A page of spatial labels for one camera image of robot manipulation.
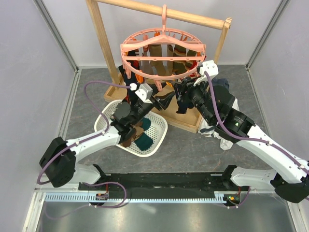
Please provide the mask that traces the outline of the pink round clip hanger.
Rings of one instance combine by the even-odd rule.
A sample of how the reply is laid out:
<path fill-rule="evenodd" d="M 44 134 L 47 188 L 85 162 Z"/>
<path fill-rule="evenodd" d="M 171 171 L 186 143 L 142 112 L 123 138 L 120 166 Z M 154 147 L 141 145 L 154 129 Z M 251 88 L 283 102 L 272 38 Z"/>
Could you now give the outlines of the pink round clip hanger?
<path fill-rule="evenodd" d="M 128 79 L 131 78 L 131 72 L 136 76 L 137 83 L 143 83 L 146 79 L 153 80 L 155 84 L 162 88 L 164 81 L 173 81 L 185 77 L 197 75 L 197 64 L 205 59 L 206 46 L 192 34 L 167 27 L 167 6 L 162 8 L 162 27 L 150 28 L 138 31 L 126 38 L 120 45 L 121 59 L 123 68 L 126 71 Z M 143 57 L 143 48 L 149 45 L 160 44 L 162 46 L 161 57 Z M 128 57 L 126 52 L 138 49 L 139 57 Z M 128 62 L 129 60 L 154 60 L 172 62 L 172 75 L 159 76 L 146 74 L 136 70 Z"/>

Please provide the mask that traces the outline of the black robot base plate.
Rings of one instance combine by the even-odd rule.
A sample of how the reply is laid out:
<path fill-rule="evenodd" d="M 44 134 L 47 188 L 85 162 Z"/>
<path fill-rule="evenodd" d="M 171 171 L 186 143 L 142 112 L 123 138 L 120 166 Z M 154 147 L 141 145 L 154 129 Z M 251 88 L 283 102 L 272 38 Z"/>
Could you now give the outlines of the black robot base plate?
<path fill-rule="evenodd" d="M 217 192 L 247 191 L 248 186 L 239 187 L 231 180 L 229 165 L 223 172 L 179 172 L 179 173 L 130 173 L 103 174 L 97 184 L 117 182 L 123 185 L 128 196 L 135 197 L 213 197 Z"/>

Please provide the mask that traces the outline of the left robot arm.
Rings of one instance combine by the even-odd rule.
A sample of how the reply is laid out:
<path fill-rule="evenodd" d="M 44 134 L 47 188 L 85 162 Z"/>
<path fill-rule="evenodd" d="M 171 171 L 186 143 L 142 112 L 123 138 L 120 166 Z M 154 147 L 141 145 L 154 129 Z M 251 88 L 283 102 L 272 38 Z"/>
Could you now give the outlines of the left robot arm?
<path fill-rule="evenodd" d="M 152 112 L 166 110 L 174 94 L 152 96 L 148 102 L 139 99 L 131 106 L 123 100 L 110 102 L 97 117 L 94 133 L 65 141 L 52 140 L 39 164 L 47 180 L 59 188 L 68 183 L 89 183 L 95 190 L 106 185 L 106 178 L 97 165 L 81 165 L 80 160 L 110 146 L 117 146 L 137 157 L 152 156 L 167 133 L 166 120 Z"/>

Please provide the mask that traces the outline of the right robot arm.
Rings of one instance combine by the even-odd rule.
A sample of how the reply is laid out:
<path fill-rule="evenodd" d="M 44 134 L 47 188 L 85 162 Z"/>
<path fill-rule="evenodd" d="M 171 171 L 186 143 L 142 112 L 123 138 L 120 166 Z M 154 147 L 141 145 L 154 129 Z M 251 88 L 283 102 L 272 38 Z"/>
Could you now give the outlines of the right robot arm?
<path fill-rule="evenodd" d="M 221 178 L 224 189 L 271 189 L 292 203 L 309 198 L 309 162 L 283 148 L 252 119 L 233 108 L 236 98 L 227 87 L 190 78 L 172 86 L 181 113 L 196 108 L 221 138 L 252 152 L 271 167 L 256 170 L 229 165 Z"/>

